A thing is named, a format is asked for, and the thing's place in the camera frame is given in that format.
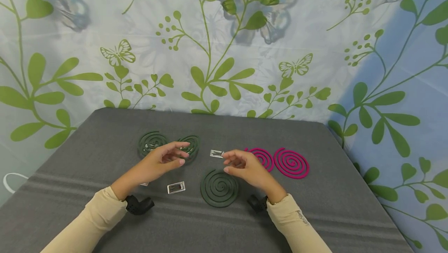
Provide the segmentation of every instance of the printed butterfly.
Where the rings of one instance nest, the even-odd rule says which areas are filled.
[[[101,54],[106,59],[109,59],[109,64],[112,66],[118,66],[121,65],[121,60],[133,63],[135,62],[135,55],[130,52],[132,50],[131,45],[126,39],[123,39],[120,44],[117,47],[115,47],[115,50],[101,47],[100,51]]]
[[[219,1],[224,8],[224,17],[227,20],[233,21],[230,32],[234,35],[238,28],[238,21],[233,14],[228,13],[228,10],[226,10],[228,9],[229,0]],[[236,12],[241,13],[244,8],[243,0],[233,1],[236,5]],[[287,9],[294,6],[297,0],[267,0],[267,2],[264,2],[267,3],[267,5],[263,5],[261,2],[263,2],[263,0],[260,0],[260,2],[253,2],[247,6],[244,21],[247,21],[256,11],[262,11],[268,22],[260,29],[260,34],[264,38],[266,44],[271,44],[285,36],[286,29],[291,24],[291,15],[289,15]],[[256,30],[240,30],[235,37],[235,41],[249,45],[252,43],[255,34]]]
[[[303,76],[305,75],[309,67],[308,65],[313,60],[313,54],[309,53],[308,55],[304,56],[303,59],[298,59],[295,63],[288,63],[288,62],[280,62],[279,69],[283,72],[281,75],[283,78],[289,78],[294,73],[294,70],[297,72],[298,75]]]
[[[49,0],[57,18],[67,27],[80,32],[89,25],[89,9],[83,0]]]

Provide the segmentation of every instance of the beige sleeve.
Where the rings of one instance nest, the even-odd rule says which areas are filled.
[[[124,217],[126,206],[127,202],[120,202],[111,187],[98,191],[41,253],[92,252],[100,238]]]
[[[268,213],[277,230],[285,236],[293,253],[331,253],[291,194],[274,205],[268,200]]]

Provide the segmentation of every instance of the fabric backdrop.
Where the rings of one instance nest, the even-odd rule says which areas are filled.
[[[309,120],[448,251],[448,0],[0,2],[0,204],[104,106]]]

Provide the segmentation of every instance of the gray tablecloth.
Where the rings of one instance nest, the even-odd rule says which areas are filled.
[[[256,215],[246,203],[256,193],[247,183],[240,181],[239,197],[226,208],[201,198],[201,179],[223,168],[210,150],[245,147],[272,155],[285,147],[308,160],[305,179],[290,179],[276,168],[272,174],[334,253],[412,252],[323,124],[105,108],[93,112],[2,206],[0,251],[39,252],[96,191],[139,161],[138,139],[155,129],[170,141],[200,136],[197,159],[139,187],[135,195],[151,196],[156,206],[143,216],[127,214],[95,252],[290,252],[267,213]],[[167,194],[168,184],[183,180],[186,191]]]

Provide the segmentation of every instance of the spiral coil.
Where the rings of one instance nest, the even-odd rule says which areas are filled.
[[[213,207],[230,206],[238,197],[239,184],[229,174],[212,170],[201,182],[201,196]]]
[[[293,179],[304,178],[310,171],[308,162],[302,155],[285,148],[275,151],[274,163],[283,175]]]
[[[145,133],[138,141],[138,154],[141,158],[145,158],[149,152],[167,143],[167,138],[159,131]]]

